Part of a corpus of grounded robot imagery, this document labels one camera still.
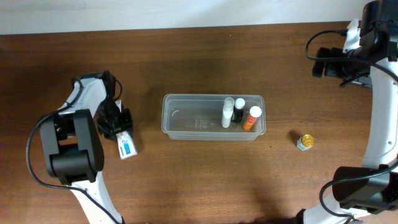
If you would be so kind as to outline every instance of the wooden table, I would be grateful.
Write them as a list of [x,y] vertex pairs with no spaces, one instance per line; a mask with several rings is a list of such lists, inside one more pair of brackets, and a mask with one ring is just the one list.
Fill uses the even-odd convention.
[[[339,166],[360,166],[371,90],[313,78],[307,40],[347,22],[0,36],[0,223],[88,223],[71,192],[30,177],[25,145],[38,118],[63,104],[70,79],[110,70],[124,85],[139,155],[101,142],[104,179],[126,223],[239,223],[293,217],[318,203]],[[315,49],[341,47],[339,35]],[[261,95],[267,131],[253,142],[173,141],[160,128],[168,93]],[[315,146],[295,147],[299,134]],[[46,182],[39,135],[32,165]],[[397,212],[366,217],[392,223]]]

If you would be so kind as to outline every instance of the white cap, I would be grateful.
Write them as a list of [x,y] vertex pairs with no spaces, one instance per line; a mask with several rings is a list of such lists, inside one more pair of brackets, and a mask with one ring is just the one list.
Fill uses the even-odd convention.
[[234,99],[231,97],[228,97],[227,99],[224,100],[224,108],[223,111],[229,112],[234,110]]
[[242,109],[244,107],[244,99],[238,98],[235,100],[235,107],[236,109]]
[[262,111],[261,111],[260,107],[258,107],[258,106],[253,106],[252,108],[250,108],[250,115],[251,115],[253,118],[258,118],[258,117],[260,117],[260,116],[261,116],[261,113],[262,113]]

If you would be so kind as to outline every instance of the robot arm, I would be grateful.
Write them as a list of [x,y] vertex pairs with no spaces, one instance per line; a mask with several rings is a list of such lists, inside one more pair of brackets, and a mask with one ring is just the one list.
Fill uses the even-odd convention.
[[[361,29],[358,20],[349,25],[344,49],[318,51],[318,57],[349,57],[368,60],[398,74],[396,1],[374,1],[367,4]],[[342,78],[346,84],[373,88],[373,110],[368,148],[363,167],[340,167],[333,180],[361,177],[397,162],[398,145],[398,84],[396,79],[368,65],[351,62],[316,62],[313,75]],[[377,177],[333,186],[333,193],[324,199],[325,205],[339,214],[355,218],[398,208],[398,169]],[[297,214],[298,223],[348,223],[347,217],[336,217],[320,205]]]
[[98,112],[98,131],[105,138],[120,141],[121,135],[129,136],[119,145],[120,151],[130,147],[135,152],[131,138],[132,119],[128,109],[121,102],[116,104],[114,97],[116,79],[108,71],[84,75],[77,78],[83,85],[73,81],[74,89],[67,102],[78,97],[67,110],[44,122],[40,127],[40,137],[45,156],[47,172],[60,180],[61,184],[77,187],[85,192],[109,214],[102,211],[83,193],[72,190],[80,202],[90,223],[124,223],[106,190],[102,170],[104,152],[94,125],[93,117]]

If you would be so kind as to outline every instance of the gold cap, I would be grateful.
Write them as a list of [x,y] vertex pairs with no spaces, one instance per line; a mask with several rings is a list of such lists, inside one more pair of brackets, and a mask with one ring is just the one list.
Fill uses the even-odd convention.
[[313,137],[309,134],[306,134],[303,137],[301,137],[301,143],[305,147],[312,147],[313,146]]

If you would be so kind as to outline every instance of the small bottle with gold cap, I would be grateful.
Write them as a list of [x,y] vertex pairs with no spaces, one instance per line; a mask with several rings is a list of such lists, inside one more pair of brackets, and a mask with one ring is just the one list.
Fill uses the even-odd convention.
[[313,137],[309,134],[305,134],[299,140],[297,140],[297,147],[301,149],[301,151],[306,151],[313,146]]

